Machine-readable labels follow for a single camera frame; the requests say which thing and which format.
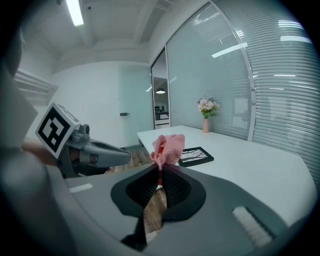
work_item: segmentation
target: white tab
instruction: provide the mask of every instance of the white tab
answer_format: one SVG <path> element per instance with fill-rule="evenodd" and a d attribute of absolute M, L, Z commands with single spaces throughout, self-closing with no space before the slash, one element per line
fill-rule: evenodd
<path fill-rule="evenodd" d="M 73 193 L 77 193 L 80 191 L 85 191 L 85 190 L 89 190 L 92 189 L 94 186 L 92 186 L 91 183 L 87 183 L 87 184 L 83 184 L 80 186 L 73 186 L 73 187 L 69 187 L 69 191 L 73 194 Z"/>

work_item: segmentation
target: white table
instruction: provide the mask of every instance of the white table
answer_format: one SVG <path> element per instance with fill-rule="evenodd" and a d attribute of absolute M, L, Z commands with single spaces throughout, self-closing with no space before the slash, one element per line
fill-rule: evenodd
<path fill-rule="evenodd" d="M 310 213 L 318 197 L 298 155 L 187 126 L 138 132 L 150 154 L 159 135 L 184 134 L 185 148 L 202 147 L 214 161 L 189 167 L 231 181 L 273 209 L 289 226 Z"/>

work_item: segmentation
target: fluorescent light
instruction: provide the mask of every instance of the fluorescent light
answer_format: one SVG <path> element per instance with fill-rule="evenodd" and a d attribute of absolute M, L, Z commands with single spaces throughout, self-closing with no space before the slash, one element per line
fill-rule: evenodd
<path fill-rule="evenodd" d="M 217 53 L 212 54 L 211 56 L 214 57 L 214 58 L 216 58 L 216 57 L 219 57 L 219 56 L 221 56 L 221 55 L 224 55 L 224 54 L 233 52 L 233 51 L 235 51 L 235 50 L 238 50 L 238 49 L 241 49 L 241 48 L 247 47 L 247 46 L 248 46 L 248 44 L 247 44 L 246 42 L 243 42 L 243 43 L 237 44 L 237 45 L 235 45 L 235 46 L 229 47 L 229 48 L 227 48 L 227 49 L 218 51 Z"/>
<path fill-rule="evenodd" d="M 75 26 L 83 25 L 84 19 L 82 18 L 79 0 L 66 0 L 66 4 L 68 5 L 73 24 Z"/>
<path fill-rule="evenodd" d="M 274 74 L 275 77 L 295 77 L 295 74 Z"/>
<path fill-rule="evenodd" d="M 295 36 L 295 35 L 283 35 L 280 37 L 280 41 L 297 41 L 312 44 L 309 38 L 303 36 Z"/>

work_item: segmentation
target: robotic arm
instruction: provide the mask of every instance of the robotic arm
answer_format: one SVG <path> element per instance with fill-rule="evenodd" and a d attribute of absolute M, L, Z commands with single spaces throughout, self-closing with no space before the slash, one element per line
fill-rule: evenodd
<path fill-rule="evenodd" d="M 127 151 L 91 139 L 89 125 L 80 123 L 55 102 L 47 109 L 36 135 L 56 158 L 65 178 L 103 174 L 109 167 L 125 165 L 131 159 Z M 79 150 L 79 160 L 71 160 L 71 149 Z"/>

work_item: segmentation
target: flower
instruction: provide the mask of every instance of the flower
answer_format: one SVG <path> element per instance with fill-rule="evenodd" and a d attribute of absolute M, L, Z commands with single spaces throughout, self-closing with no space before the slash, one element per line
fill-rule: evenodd
<path fill-rule="evenodd" d="M 215 114 L 212 113 L 212 111 L 216 111 L 220 108 L 219 104 L 214 101 L 213 97 L 206 99 L 206 96 L 201 97 L 197 101 L 197 107 L 205 119 L 214 116 Z"/>

